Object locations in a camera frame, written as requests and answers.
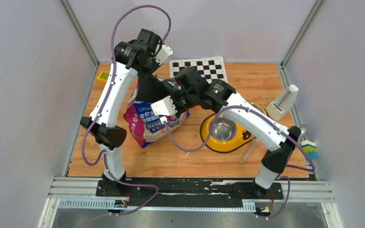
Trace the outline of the pink pet food bag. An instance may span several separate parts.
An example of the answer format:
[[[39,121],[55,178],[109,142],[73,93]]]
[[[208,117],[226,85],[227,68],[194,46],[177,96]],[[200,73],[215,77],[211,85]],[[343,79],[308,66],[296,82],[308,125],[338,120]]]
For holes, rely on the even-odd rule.
[[[156,116],[151,104],[174,92],[175,81],[171,78],[157,78],[158,83],[139,79],[123,114],[130,133],[144,148],[167,135],[160,117]]]

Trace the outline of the yellow double pet bowl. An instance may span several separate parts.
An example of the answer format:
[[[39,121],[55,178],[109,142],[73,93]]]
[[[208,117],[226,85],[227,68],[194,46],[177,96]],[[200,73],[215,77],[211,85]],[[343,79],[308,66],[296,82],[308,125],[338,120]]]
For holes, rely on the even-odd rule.
[[[206,147],[217,153],[230,153],[240,147],[250,143],[256,137],[235,121],[220,115],[211,130],[211,121],[214,118],[211,114],[202,122],[200,126],[200,137],[205,141],[208,134],[210,139]]]

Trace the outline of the clear plastic scoop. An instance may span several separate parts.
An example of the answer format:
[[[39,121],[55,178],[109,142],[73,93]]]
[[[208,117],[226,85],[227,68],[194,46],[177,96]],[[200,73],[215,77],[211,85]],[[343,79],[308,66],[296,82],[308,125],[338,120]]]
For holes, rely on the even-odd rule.
[[[241,156],[239,163],[244,164],[247,159],[250,157],[250,155],[260,146],[260,141],[258,138],[255,138],[251,141],[251,145],[249,148],[244,152],[244,154]]]

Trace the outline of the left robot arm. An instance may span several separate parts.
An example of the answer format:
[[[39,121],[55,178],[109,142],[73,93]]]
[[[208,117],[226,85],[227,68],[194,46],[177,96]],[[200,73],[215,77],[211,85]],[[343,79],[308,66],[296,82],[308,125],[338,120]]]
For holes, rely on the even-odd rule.
[[[116,125],[122,102],[135,78],[140,83],[138,97],[144,101],[153,103],[169,95],[154,72],[173,52],[159,35],[144,28],[136,39],[122,41],[114,45],[112,51],[113,62],[103,92],[90,116],[83,116],[80,124],[99,144],[105,164],[103,177],[110,181],[108,190],[115,196],[122,196],[127,184],[121,146],[127,131]]]

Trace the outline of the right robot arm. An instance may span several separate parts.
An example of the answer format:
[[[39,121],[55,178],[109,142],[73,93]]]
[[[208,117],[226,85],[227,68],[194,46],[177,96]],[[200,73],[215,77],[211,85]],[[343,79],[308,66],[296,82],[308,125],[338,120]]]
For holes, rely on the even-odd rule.
[[[298,143],[301,130],[281,125],[256,109],[231,85],[221,79],[209,83],[194,67],[185,67],[174,76],[180,87],[171,95],[176,115],[200,106],[212,110],[216,117],[225,116],[249,131],[268,149],[261,160],[261,169],[252,185],[253,194],[265,198],[271,193],[274,180],[285,170]]]

